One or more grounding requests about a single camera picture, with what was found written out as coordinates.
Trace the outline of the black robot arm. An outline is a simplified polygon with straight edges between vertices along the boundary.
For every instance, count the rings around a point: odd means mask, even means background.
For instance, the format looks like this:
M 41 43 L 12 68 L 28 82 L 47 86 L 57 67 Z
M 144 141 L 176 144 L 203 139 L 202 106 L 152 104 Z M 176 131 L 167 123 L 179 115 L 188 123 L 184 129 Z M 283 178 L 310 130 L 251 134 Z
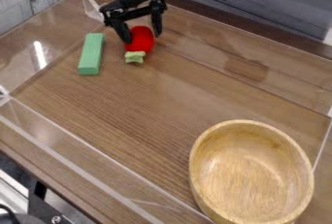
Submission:
M 152 33 L 158 37 L 162 33 L 162 15 L 166 10 L 166 0 L 113 0 L 99 8 L 103 24 L 115 30 L 125 44 L 132 42 L 127 21 L 150 16 Z

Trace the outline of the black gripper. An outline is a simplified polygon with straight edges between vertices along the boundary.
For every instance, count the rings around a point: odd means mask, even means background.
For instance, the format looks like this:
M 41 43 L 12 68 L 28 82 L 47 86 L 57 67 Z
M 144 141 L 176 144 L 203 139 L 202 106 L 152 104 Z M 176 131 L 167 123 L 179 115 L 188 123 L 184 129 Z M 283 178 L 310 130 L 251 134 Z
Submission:
M 166 0 L 138 0 L 135 4 L 130 4 L 128 6 L 125 6 L 120 0 L 113 0 L 100 7 L 105 26 L 111 26 L 111 21 L 116 18 L 121 21 L 127 21 L 142 16 L 150 16 L 155 37 L 162 33 L 162 14 L 166 10 Z M 131 31 L 127 23 L 121 21 L 115 21 L 112 28 L 121 41 L 130 44 L 132 42 Z

